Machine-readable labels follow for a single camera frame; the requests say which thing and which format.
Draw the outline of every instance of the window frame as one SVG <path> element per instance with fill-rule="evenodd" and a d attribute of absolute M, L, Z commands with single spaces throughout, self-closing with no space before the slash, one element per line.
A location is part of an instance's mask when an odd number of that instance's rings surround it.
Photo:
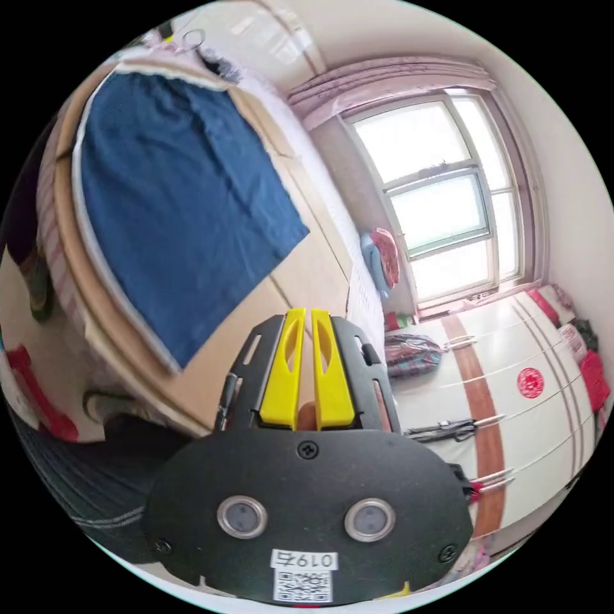
<path fill-rule="evenodd" d="M 418 311 L 422 309 L 433 309 L 437 308 L 438 306 L 446 306 L 450 303 L 458 301 L 459 299 L 467 298 L 468 296 L 475 294 L 497 292 L 498 290 L 502 289 L 502 287 L 507 289 L 508 287 L 513 287 L 520 283 L 526 283 L 527 281 L 532 281 L 533 279 L 535 237 L 533 234 L 534 223 L 531 191 L 528 187 L 527 172 L 523 163 L 523 155 L 520 152 L 519 146 L 514 137 L 514 133 L 512 132 L 507 119 L 503 115 L 503 111 L 501 110 L 499 104 L 495 101 L 495 98 L 491 95 L 491 93 L 471 88 L 461 88 L 457 97 L 473 98 L 480 104 L 481 111 L 488 121 L 491 134 L 495 139 L 501 155 L 503 156 L 503 162 L 510 178 L 508 187 L 497 190 L 490 190 L 488 188 L 488 183 L 486 181 L 484 170 L 481 165 L 480 157 L 477 153 L 475 144 L 471 138 L 471 135 L 469 134 L 468 129 L 462 121 L 459 112 L 456 110 L 454 103 L 452 102 L 452 96 L 447 91 L 439 90 L 415 96 L 396 97 L 390 99 L 389 102 L 367 104 L 341 115 L 342 123 L 346 128 L 350 140 L 357 148 L 363 163 L 365 164 L 369 174 L 378 188 L 377 192 L 380 197 L 381 205 L 386 212 L 386 217 L 388 218 L 391 228 L 393 229 L 393 233 L 397 239 L 397 244 L 401 252 L 405 255 L 402 268 L 409 283 L 414 307 Z M 375 163 L 368 153 L 366 146 L 358 136 L 358 132 L 354 128 L 354 124 L 387 111 L 413 106 L 416 104 L 424 104 L 427 102 L 442 102 L 445 105 L 446 110 L 449 112 L 450 116 L 455 122 L 457 129 L 459 130 L 466 144 L 466 148 L 470 156 L 469 160 L 446 165 L 445 170 L 448 173 L 452 173 L 454 171 L 468 169 L 475 165 L 474 168 L 476 168 L 476 174 L 478 175 L 478 184 L 481 187 L 484 196 L 490 235 L 482 234 L 475 237 L 468 237 L 463 240 L 447 241 L 445 245 L 441 245 L 436 249 L 426 249 L 424 252 L 419 254 L 410 254 L 405 240 L 403 239 L 404 235 L 400 227 L 400 223 L 390 200 L 390 192 L 393 192 L 394 195 L 398 193 L 397 189 L 400 190 L 401 187 L 406 187 L 408 184 L 414 184 L 412 189 L 415 189 L 415 187 L 418 186 L 418 183 L 420 183 L 421 187 L 423 185 L 428 185 L 431 181 L 441 181 L 443 180 L 441 176 L 443 167 L 438 166 L 423 169 L 422 171 L 413 173 L 412 175 L 384 183 L 381 180 L 381 176 L 375 167 Z M 500 277 L 499 272 L 498 234 L 496 231 L 494 206 L 491 198 L 491 196 L 495 196 L 496 194 L 500 193 L 511 193 L 512 195 L 514 247 L 517 261 L 516 270 L 512 274 L 507 274 L 503 278 Z M 447 292 L 445 294 L 425 297 L 418 300 L 418 293 L 411 270 L 411 262 L 478 241 L 486 241 L 487 246 L 489 279 L 486 283 L 456 288 L 453 293 Z"/>

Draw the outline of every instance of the red cloth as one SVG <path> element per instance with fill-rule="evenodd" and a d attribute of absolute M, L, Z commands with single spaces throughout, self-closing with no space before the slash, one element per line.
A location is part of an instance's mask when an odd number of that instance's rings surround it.
<path fill-rule="evenodd" d="M 539 308 L 548 316 L 548 319 L 555 325 L 560 326 L 561 321 L 558 318 L 557 312 L 552 309 L 550 303 L 544 299 L 539 290 L 529 290 L 527 294 L 537 303 Z"/>
<path fill-rule="evenodd" d="M 397 244 L 390 232 L 384 228 L 376 228 L 371 233 L 371 240 L 379 251 L 386 283 L 389 288 L 394 288 L 399 279 Z"/>
<path fill-rule="evenodd" d="M 391 311 L 384 316 L 384 329 L 386 330 L 386 332 L 398 331 L 398 319 L 397 314 L 394 311 Z"/>
<path fill-rule="evenodd" d="M 603 364 L 598 353 L 588 350 L 586 358 L 580 365 L 580 373 L 584 378 L 586 391 L 590 399 L 593 412 L 599 411 L 610 395 L 610 387 L 603 376 Z"/>

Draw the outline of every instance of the pink curtain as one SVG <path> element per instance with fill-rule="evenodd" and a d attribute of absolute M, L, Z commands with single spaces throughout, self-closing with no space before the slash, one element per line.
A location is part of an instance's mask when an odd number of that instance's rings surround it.
<path fill-rule="evenodd" d="M 493 90 L 480 66 L 456 59 L 408 56 L 370 59 L 314 77 L 288 94 L 288 103 L 308 130 L 331 117 L 402 95 L 461 87 Z"/>

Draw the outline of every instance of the shoe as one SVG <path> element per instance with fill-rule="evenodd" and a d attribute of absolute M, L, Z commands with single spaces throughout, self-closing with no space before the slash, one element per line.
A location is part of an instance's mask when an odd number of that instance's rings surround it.
<path fill-rule="evenodd" d="M 30 312 L 39 323 L 49 319 L 53 311 L 53 284 L 45 258 L 37 253 L 26 272 L 22 271 L 30 297 Z"/>

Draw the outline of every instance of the blue cloth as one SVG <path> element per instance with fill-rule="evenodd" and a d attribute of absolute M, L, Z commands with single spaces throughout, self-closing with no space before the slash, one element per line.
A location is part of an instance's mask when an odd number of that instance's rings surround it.
<path fill-rule="evenodd" d="M 375 283 L 375 287 L 379 291 L 379 295 L 382 299 L 388 298 L 388 290 L 391 288 L 386 282 L 384 275 L 384 267 L 382 266 L 382 258 L 377 249 L 371 235 L 369 233 L 360 237 L 360 249 L 363 252 L 363 258 L 365 259 L 366 268 L 369 269 L 371 277 Z"/>
<path fill-rule="evenodd" d="M 230 96 L 181 79 L 113 74 L 81 173 L 108 268 L 180 368 L 309 232 Z"/>

